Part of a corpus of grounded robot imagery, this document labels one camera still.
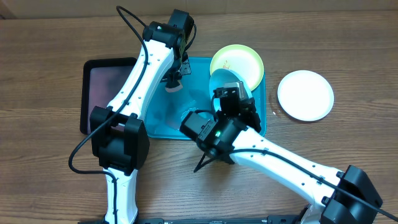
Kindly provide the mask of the pink green sponge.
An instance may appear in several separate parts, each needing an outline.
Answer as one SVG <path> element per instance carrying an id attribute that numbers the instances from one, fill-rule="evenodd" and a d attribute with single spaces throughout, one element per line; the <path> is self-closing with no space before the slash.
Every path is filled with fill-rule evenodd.
<path id="1" fill-rule="evenodd" d="M 165 85 L 165 90 L 168 93 L 173 93 L 176 91 L 179 91 L 183 88 L 183 85 L 177 81 L 177 82 L 173 82 L 173 83 L 166 83 Z"/>

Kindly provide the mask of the light blue plate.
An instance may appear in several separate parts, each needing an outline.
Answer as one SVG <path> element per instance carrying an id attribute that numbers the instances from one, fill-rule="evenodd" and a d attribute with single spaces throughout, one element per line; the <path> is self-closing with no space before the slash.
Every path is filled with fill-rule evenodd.
<path id="1" fill-rule="evenodd" d="M 217 69 L 211 74 L 209 82 L 210 98 L 212 98 L 214 95 L 213 90 L 217 89 L 218 87 L 223 87 L 224 84 L 226 83 L 232 83 L 238 81 L 241 81 L 243 83 L 248 98 L 252 98 L 253 97 L 252 92 L 248 87 L 248 84 L 246 83 L 244 78 L 235 71 L 227 70 L 224 68 Z"/>

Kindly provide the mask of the yellow-green plate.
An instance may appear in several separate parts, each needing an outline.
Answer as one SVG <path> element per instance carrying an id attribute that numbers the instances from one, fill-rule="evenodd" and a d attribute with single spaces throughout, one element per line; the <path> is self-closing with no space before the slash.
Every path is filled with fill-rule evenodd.
<path id="1" fill-rule="evenodd" d="M 214 54 L 210 63 L 210 74 L 221 68 L 236 72 L 251 91 L 262 82 L 265 72 L 260 55 L 252 48 L 241 44 L 227 45 Z"/>

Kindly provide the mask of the white plate with red stain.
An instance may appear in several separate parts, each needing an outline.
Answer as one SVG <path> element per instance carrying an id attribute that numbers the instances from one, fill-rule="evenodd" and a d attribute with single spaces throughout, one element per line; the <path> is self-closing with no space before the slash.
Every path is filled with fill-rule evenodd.
<path id="1" fill-rule="evenodd" d="M 330 83 L 323 76 L 309 70 L 297 70 L 281 79 L 277 99 L 289 116 L 313 122 L 330 113 L 335 96 Z"/>

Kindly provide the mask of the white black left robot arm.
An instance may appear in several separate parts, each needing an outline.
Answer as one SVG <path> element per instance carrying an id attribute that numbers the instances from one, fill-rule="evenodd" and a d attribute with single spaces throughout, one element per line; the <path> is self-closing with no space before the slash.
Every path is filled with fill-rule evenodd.
<path id="1" fill-rule="evenodd" d="M 191 72 L 187 49 L 196 33 L 188 12 L 174 10 L 167 23 L 151 22 L 139 35 L 140 55 L 117 95 L 90 114 L 93 155 L 107 181 L 108 209 L 102 223 L 135 223 L 137 171 L 149 152 L 144 118 L 149 103 L 164 82 L 167 91 L 182 89 Z"/>

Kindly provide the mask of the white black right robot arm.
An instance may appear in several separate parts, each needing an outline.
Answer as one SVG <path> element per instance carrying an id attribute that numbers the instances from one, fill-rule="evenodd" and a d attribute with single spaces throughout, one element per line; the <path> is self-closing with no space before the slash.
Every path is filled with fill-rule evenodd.
<path id="1" fill-rule="evenodd" d="M 209 159 L 256 169 L 304 198 L 308 205 L 295 223 L 373 223 L 382 199 L 365 171 L 349 166 L 345 171 L 300 157 L 260 135 L 260 119 L 251 94 L 238 87 L 213 92 L 221 108 L 191 111 L 180 131 L 195 141 Z"/>

